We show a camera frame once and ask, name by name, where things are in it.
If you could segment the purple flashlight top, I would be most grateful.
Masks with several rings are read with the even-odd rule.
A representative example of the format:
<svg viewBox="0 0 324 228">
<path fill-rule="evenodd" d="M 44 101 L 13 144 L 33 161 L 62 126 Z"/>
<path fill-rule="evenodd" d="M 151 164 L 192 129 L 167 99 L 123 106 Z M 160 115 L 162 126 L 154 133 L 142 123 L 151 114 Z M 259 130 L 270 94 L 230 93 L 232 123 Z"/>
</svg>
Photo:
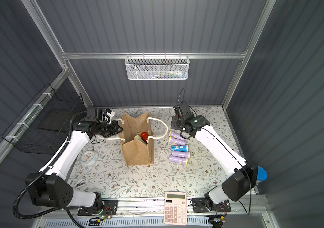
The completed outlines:
<svg viewBox="0 0 324 228">
<path fill-rule="evenodd" d="M 184 140 L 184 141 L 186 140 L 180 134 L 178 134 L 178 133 L 176 133 L 174 131 L 170 131 L 169 136 L 172 137 L 172 138 L 177 138 L 177 139 Z"/>
</svg>

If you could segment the green flashlight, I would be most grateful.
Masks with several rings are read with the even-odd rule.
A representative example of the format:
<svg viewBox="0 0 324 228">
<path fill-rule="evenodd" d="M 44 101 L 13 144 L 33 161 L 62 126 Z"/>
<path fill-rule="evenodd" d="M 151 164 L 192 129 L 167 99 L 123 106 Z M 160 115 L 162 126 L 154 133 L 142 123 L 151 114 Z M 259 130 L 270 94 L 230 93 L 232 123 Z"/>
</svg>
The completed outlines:
<svg viewBox="0 0 324 228">
<path fill-rule="evenodd" d="M 145 144 L 145 145 L 147 145 L 147 143 L 143 140 L 143 138 L 142 138 L 140 135 L 136 135 L 136 136 L 134 137 L 134 139 L 135 139 L 135 140 L 138 140 L 138 141 L 140 141 L 140 142 L 142 142 L 142 143 Z"/>
</svg>

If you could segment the brown jute tote bag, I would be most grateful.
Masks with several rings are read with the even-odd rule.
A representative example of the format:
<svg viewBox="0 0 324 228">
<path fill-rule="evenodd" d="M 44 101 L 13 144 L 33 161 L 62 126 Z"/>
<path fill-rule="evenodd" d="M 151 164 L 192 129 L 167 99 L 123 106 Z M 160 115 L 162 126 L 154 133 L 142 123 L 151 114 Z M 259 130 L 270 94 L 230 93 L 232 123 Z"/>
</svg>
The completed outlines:
<svg viewBox="0 0 324 228">
<path fill-rule="evenodd" d="M 139 117 L 132 117 L 124 114 L 122 118 L 117 119 L 118 123 L 123 127 L 123 132 L 117 137 L 110 140 L 121 141 L 121 152 L 123 153 L 126 166 L 139 166 L 154 164 L 154 140 L 164 138 L 169 131 L 167 124 L 158 119 L 149 116 L 149 113 L 144 113 Z M 165 132 L 161 136 L 154 136 L 151 127 L 151 121 L 158 121 L 165 127 Z M 135 140 L 136 135 L 141 136 L 141 132 L 148 133 L 147 145 Z"/>
</svg>

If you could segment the red flashlight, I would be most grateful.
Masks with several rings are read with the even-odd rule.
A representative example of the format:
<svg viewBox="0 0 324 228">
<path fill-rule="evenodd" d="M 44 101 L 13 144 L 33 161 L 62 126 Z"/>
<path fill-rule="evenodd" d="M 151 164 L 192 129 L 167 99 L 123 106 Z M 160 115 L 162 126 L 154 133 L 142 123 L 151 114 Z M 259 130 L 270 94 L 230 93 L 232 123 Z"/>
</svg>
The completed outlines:
<svg viewBox="0 0 324 228">
<path fill-rule="evenodd" d="M 148 142 L 148 133 L 146 132 L 141 132 L 141 138 L 143 139 L 144 142 Z"/>
</svg>

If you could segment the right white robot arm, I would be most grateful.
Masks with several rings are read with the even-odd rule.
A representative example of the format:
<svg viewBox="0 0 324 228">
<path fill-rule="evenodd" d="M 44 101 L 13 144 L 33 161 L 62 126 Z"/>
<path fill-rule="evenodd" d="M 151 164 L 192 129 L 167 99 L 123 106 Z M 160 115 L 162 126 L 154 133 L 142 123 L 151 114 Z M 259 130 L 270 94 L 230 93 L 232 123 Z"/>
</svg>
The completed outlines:
<svg viewBox="0 0 324 228">
<path fill-rule="evenodd" d="M 233 151 L 202 115 L 194 115 L 186 102 L 173 107 L 171 128 L 187 133 L 202 143 L 222 166 L 228 178 L 204 195 L 205 205 L 213 210 L 226 201 L 239 201 L 257 184 L 258 166 Z"/>
</svg>

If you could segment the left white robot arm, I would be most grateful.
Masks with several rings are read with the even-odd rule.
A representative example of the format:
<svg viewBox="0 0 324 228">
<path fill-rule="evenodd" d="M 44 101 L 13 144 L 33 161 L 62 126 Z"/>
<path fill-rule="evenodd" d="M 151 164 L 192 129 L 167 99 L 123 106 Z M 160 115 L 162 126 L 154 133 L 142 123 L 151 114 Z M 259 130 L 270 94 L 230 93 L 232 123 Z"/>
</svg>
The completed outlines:
<svg viewBox="0 0 324 228">
<path fill-rule="evenodd" d="M 26 179 L 28 193 L 34 205 L 51 208 L 104 207 L 101 195 L 74 189 L 68 184 L 68 173 L 81 149 L 96 135 L 110 138 L 123 131 L 117 120 L 105 122 L 79 121 L 70 127 L 65 142 L 38 173 Z"/>
</svg>

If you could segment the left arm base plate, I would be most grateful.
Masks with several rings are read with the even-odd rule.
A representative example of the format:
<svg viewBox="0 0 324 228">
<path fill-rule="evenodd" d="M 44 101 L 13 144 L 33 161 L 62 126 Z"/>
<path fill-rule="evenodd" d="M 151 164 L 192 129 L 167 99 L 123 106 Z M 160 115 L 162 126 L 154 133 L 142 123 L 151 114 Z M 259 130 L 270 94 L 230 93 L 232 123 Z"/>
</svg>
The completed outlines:
<svg viewBox="0 0 324 228">
<path fill-rule="evenodd" d="M 114 216 L 116 215 L 118 200 L 103 200 L 102 207 L 81 207 L 78 216 Z"/>
</svg>

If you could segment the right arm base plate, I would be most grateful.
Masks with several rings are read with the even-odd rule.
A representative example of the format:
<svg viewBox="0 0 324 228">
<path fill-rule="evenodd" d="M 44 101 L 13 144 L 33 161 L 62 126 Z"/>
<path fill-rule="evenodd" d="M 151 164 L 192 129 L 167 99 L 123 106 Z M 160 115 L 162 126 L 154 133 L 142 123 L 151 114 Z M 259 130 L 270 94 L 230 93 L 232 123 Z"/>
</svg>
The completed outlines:
<svg viewBox="0 0 324 228">
<path fill-rule="evenodd" d="M 228 213 L 231 212 L 231 206 L 229 200 L 223 201 L 219 204 L 215 204 L 207 198 L 192 198 L 190 204 L 194 213 Z"/>
</svg>

